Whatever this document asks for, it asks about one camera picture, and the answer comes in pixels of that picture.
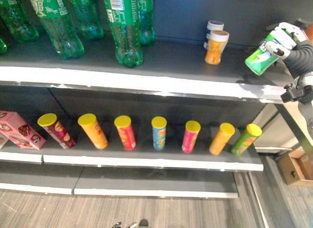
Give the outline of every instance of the floor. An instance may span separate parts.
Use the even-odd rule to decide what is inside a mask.
[[[313,188],[285,185],[271,158],[253,173],[268,227],[313,227]],[[235,175],[238,199],[167,199],[45,195],[0,190],[0,227],[122,227],[142,218],[152,228],[259,228],[263,225],[248,173]]]

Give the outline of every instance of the yellow lid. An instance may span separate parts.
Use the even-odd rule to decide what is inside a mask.
[[[235,127],[230,123],[222,123],[220,125],[220,130],[227,135],[234,135],[235,134]]]
[[[127,115],[120,115],[114,121],[114,125],[119,128],[126,128],[130,126],[131,123],[132,123],[132,120]]]
[[[194,120],[189,120],[186,123],[186,129],[192,133],[198,133],[201,129],[201,125]]]
[[[94,124],[97,121],[97,117],[94,114],[88,113],[78,118],[78,124],[80,126],[88,126]]]
[[[262,134],[262,129],[256,124],[248,124],[246,126],[246,130],[249,134],[258,137]]]
[[[157,129],[162,129],[166,127],[167,121],[164,117],[156,116],[151,120],[151,124]]]
[[[37,123],[41,127],[48,127],[52,124],[54,124],[57,121],[58,117],[54,113],[47,113],[42,115],[38,120]]]

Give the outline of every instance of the cardboard box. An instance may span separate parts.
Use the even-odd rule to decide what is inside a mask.
[[[21,148],[39,150],[45,139],[16,112],[0,111],[0,133]]]
[[[285,155],[278,161],[278,166],[287,184],[313,186],[313,180],[307,179],[301,170],[300,159],[305,155],[305,151],[300,148]]]
[[[308,154],[304,154],[299,160],[300,168],[306,179],[313,180],[313,160],[310,160]]]
[[[6,144],[9,139],[4,135],[0,134],[0,149]]]

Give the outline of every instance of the red pringles can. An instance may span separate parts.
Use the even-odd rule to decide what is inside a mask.
[[[76,145],[75,140],[68,134],[67,129],[60,123],[56,114],[47,113],[42,115],[37,123],[43,127],[64,149]]]
[[[114,121],[119,137],[126,151],[132,151],[136,146],[132,120],[127,115],[120,115]]]
[[[185,134],[181,146],[183,152],[193,152],[200,129],[201,125],[198,122],[194,120],[187,121],[185,125]]]

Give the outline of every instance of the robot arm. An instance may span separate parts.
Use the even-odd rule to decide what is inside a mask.
[[[313,47],[306,34],[289,23],[280,23],[282,28],[297,44],[289,50],[274,41],[268,41],[265,48],[280,57],[289,69],[296,86],[287,84],[281,95],[283,102],[299,101],[298,108],[304,116],[308,132],[313,138]]]

